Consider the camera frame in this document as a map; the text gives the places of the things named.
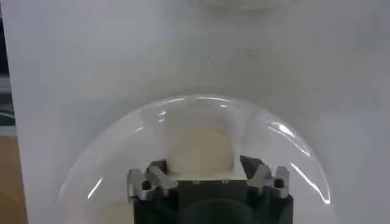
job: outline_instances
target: beige object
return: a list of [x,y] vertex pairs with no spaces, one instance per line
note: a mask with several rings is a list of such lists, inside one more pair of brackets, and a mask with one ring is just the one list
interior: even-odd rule
[[216,175],[233,168],[228,137],[210,127],[193,127],[172,144],[167,156],[171,175]]

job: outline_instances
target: clear plastic dome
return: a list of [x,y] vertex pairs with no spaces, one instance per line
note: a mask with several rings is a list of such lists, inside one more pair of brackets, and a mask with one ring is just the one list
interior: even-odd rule
[[241,155],[290,172],[294,223],[335,223],[327,180],[305,141],[269,112],[221,96],[180,96],[120,119],[84,151],[58,200],[59,223],[133,223],[126,175],[166,159],[179,180],[246,179]]

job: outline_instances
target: metal bracket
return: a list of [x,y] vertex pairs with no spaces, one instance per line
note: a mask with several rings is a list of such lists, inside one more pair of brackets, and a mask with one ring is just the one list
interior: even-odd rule
[[273,177],[267,165],[259,165],[253,178],[247,180],[247,184],[257,188],[260,195],[263,194],[264,187],[269,187],[278,193],[279,198],[286,198],[289,191],[289,172],[286,167],[278,166]]
[[132,169],[127,175],[127,198],[138,197],[142,201],[152,200],[159,187],[165,195],[178,186],[177,181],[169,179],[157,166],[148,168],[146,174],[139,169]]

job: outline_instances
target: white surface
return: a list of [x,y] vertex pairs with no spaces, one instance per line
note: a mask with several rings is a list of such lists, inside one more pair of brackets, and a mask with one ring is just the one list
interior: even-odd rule
[[178,93],[261,105],[313,148],[340,223],[388,223],[390,1],[3,0],[30,224],[52,224],[69,169],[128,111]]
[[[210,141],[207,135],[199,134],[200,128],[202,133],[217,131],[224,138]],[[178,153],[172,142],[183,139],[191,140],[181,142],[183,148]],[[228,143],[223,144],[224,149],[232,152],[219,149],[221,141]],[[199,146],[197,142],[208,142],[213,147],[202,145],[205,152],[193,147]],[[130,112],[97,137],[72,167],[61,189],[59,223],[133,223],[130,215],[123,217],[132,210],[127,204],[126,173],[129,169],[145,171],[151,161],[166,158],[171,150],[180,157],[167,160],[168,167],[177,160],[186,166],[181,167],[180,175],[174,174],[178,179],[246,180],[240,155],[260,158],[274,171],[277,166],[285,166],[290,171],[294,223],[336,223],[324,173],[311,149],[293,129],[248,102],[207,95],[153,102]],[[202,158],[194,155],[199,152]],[[218,157],[214,160],[205,159],[215,153]],[[226,155],[234,157],[233,167],[221,170],[210,166],[220,164]]]

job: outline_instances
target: transparent dome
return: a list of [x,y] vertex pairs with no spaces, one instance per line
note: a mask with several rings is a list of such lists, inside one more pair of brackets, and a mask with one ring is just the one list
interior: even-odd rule
[[321,166],[291,127],[243,100],[192,95],[132,111],[96,138],[63,184],[59,223],[133,223],[130,169],[165,159],[176,180],[245,180],[240,156],[288,169],[294,223],[336,222]]

